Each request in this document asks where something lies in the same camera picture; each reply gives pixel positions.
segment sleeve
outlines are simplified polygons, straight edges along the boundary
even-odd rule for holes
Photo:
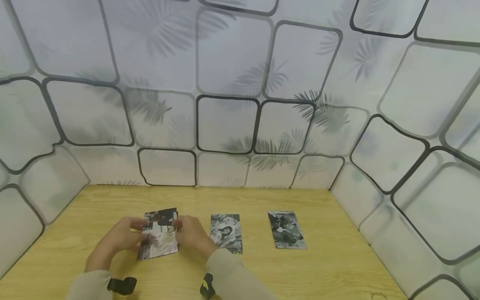
[[[275,300],[275,296],[243,267],[227,249],[216,250],[207,261],[213,288],[222,300]]]
[[[98,270],[80,274],[72,283],[67,300],[112,300],[107,284],[110,272]]]

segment black wrist strap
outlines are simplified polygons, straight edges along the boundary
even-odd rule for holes
[[[213,289],[212,282],[213,275],[210,273],[205,274],[204,282],[200,287],[200,294],[207,300],[209,300],[213,297],[213,295],[215,295],[215,290]]]
[[[131,295],[137,285],[137,279],[127,277],[124,280],[111,278],[107,284],[107,290],[111,290],[123,296]]]

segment patterned wallpaper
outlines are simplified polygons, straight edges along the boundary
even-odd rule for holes
[[[0,274],[88,184],[329,189],[478,299],[480,2],[2,0]]]

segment wood grain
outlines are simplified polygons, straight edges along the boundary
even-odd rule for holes
[[[328,191],[106,185],[84,189],[46,229],[0,280],[1,298],[65,299],[95,244],[122,216],[171,207],[199,217],[207,230],[212,213],[240,214],[240,257],[279,299],[405,299]],[[267,210],[295,211],[308,249],[276,249]],[[205,265],[181,247],[143,262],[122,252],[111,271],[138,279],[130,300],[200,299]]]

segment card held in hands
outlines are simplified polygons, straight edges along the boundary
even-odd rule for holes
[[[275,247],[279,249],[307,249],[294,212],[268,211]]]
[[[177,216],[176,207],[144,214],[148,224],[143,228],[142,233],[148,234],[148,239],[140,244],[138,260],[147,260],[179,251],[176,231],[168,231]]]
[[[212,214],[210,218],[210,238],[220,247],[233,254],[242,254],[240,215]]]

